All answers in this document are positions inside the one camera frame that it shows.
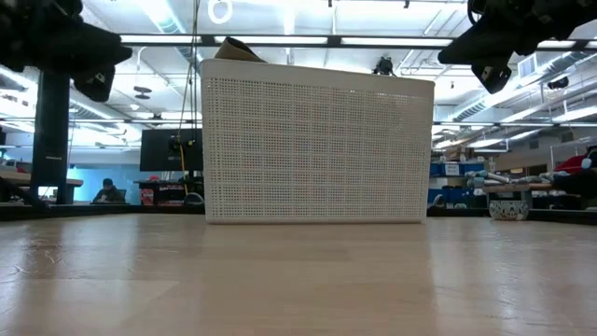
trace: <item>small bowl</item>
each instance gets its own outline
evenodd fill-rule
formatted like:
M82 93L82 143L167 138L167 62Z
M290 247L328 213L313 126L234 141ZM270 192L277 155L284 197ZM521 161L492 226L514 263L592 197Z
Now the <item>small bowl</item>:
M489 213L495 220L525 220L529 216L529 205L523 201L492 201Z

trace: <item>computer monitor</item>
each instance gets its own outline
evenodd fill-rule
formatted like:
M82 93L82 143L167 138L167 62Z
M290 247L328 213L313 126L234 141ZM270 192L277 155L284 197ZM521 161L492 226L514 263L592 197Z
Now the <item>computer monitor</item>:
M183 170L182 145L185 170L203 170L203 142L201 129L145 130L141 138L142 172L180 172Z

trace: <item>black pole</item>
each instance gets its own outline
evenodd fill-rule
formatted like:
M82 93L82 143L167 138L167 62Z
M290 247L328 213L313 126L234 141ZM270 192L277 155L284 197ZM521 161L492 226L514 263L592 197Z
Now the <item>black pole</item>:
M39 75L30 192L37 197L39 187L58 187L56 204L67 203L69 91L69 76Z

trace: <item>person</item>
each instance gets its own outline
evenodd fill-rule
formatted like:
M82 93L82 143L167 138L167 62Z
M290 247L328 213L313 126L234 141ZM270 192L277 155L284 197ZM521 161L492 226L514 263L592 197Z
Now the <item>person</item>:
M94 203L124 203L124 197L110 178L104 180L104 187L97 193L93 199Z

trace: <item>white perforated basket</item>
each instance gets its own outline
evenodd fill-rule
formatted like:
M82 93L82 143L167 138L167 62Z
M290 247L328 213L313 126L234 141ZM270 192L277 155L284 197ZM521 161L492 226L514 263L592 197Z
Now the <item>white perforated basket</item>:
M434 83L201 63L210 223L425 217Z

